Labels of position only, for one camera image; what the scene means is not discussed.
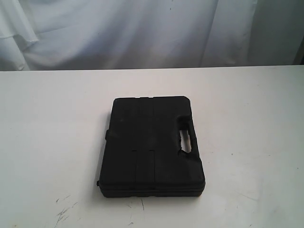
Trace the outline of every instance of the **black case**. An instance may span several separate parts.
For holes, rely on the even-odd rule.
[[[190,153],[181,149],[180,130],[188,130]],[[205,176],[188,98],[117,98],[105,139],[97,182],[105,197],[203,192]]]

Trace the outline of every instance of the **white tabletop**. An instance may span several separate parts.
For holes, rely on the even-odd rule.
[[[104,198],[113,100],[166,95],[191,100],[203,194]],[[304,66],[0,72],[1,228],[303,227],[303,162]]]

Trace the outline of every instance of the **white table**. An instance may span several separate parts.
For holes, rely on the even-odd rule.
[[[106,199],[117,97],[191,100],[199,198]],[[304,66],[0,72],[1,228],[291,228],[304,223]]]

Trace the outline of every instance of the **black plastic case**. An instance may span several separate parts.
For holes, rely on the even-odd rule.
[[[188,130],[190,153],[181,149],[180,130]],[[205,176],[188,98],[117,98],[105,139],[97,182],[105,197],[203,192]]]

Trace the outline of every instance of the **white fabric backdrop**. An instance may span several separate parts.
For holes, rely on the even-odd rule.
[[[303,0],[288,2],[304,9]],[[0,38],[4,69],[247,66],[264,50],[263,43],[257,47],[255,42],[263,34],[251,34],[253,24],[261,26],[255,19],[257,0],[22,0],[22,8],[17,0],[0,3],[0,31],[13,28],[2,35],[10,43]],[[294,9],[287,8],[289,16]],[[282,27],[275,21],[269,25]],[[289,51],[287,64],[301,43],[303,25],[301,20],[291,34],[296,34],[294,42],[281,53]],[[257,47],[253,52],[252,44]],[[264,59],[261,65],[267,64]]]

